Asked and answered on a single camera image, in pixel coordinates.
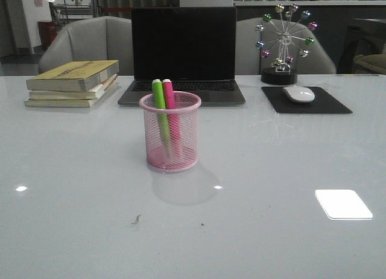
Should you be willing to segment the pink mesh pen holder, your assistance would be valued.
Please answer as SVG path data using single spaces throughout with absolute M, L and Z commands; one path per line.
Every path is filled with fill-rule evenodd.
M 139 101 L 144 111 L 148 165 L 160 172 L 181 172 L 198 161 L 199 96 L 174 92 L 175 108 L 158 109 L 153 94 Z

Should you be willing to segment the dark grey laptop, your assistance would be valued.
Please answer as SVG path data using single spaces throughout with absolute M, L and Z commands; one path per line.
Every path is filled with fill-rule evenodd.
M 154 79 L 170 79 L 202 106 L 245 103 L 235 81 L 235 7 L 135 8 L 131 28 L 134 80 L 119 105 L 138 106 Z

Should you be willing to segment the middle cream book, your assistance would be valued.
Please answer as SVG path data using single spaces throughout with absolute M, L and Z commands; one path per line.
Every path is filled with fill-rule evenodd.
M 92 87 L 85 92 L 75 91 L 31 91 L 32 100 L 97 100 L 101 98 L 116 82 L 117 74 Z

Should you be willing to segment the cream book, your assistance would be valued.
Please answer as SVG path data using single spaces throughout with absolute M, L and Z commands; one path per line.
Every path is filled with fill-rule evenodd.
M 31 91 L 32 100 L 97 100 L 101 98 L 116 82 L 117 74 L 92 87 L 85 92 L 75 91 Z
M 92 107 L 109 89 L 114 87 L 116 80 L 108 85 L 102 85 L 96 92 L 96 99 L 58 99 L 58 100 L 34 100 L 28 98 L 24 101 L 28 107 Z

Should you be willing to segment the white computer mouse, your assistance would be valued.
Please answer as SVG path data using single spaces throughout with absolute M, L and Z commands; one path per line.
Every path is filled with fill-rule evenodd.
M 310 88 L 303 86 L 287 86 L 283 87 L 284 94 L 295 103 L 310 103 L 314 101 L 315 94 Z

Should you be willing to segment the top yellow book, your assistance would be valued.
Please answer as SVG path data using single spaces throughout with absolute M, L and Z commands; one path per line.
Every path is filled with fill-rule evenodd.
M 119 72 L 118 60 L 69 62 L 26 81 L 34 91 L 85 92 Z

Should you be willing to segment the ferris wheel desk ornament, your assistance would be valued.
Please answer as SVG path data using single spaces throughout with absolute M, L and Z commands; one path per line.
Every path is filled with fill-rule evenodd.
M 298 23 L 293 23 L 292 17 L 299 9 L 299 6 L 292 3 L 288 7 L 283 4 L 275 6 L 275 12 L 280 16 L 280 25 L 275 25 L 271 14 L 266 13 L 262 17 L 262 23 L 255 26 L 257 33 L 262 33 L 268 24 L 274 27 L 274 38 L 269 41 L 258 40 L 255 47 L 260 50 L 262 58 L 270 56 L 271 50 L 277 46 L 277 57 L 271 62 L 271 66 L 261 70 L 261 81 L 271 85 L 291 85 L 297 82 L 297 71 L 291 67 L 294 56 L 290 54 L 289 47 L 294 46 L 298 49 L 300 57 L 306 57 L 309 54 L 308 46 L 315 42 L 315 38 L 307 36 L 305 38 L 298 36 L 303 30 L 314 31 L 318 23 L 310 22 L 305 28 L 295 30 Z

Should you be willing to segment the bottom cream book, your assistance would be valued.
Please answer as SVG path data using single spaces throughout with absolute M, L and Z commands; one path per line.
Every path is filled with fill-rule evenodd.
M 109 89 L 114 87 L 116 80 L 108 85 L 102 85 L 96 92 L 96 99 L 58 99 L 58 100 L 34 100 L 28 98 L 24 101 L 28 107 L 92 107 Z

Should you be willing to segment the red bin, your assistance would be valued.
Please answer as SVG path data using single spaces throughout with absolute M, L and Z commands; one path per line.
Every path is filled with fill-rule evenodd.
M 57 36 L 54 21 L 38 21 L 39 36 L 43 50 L 47 50 Z

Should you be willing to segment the beige sofa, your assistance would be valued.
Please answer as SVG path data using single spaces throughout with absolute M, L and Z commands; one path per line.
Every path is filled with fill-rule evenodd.
M 360 54 L 353 58 L 353 62 L 373 73 L 385 74 L 385 54 L 371 54 L 367 56 Z

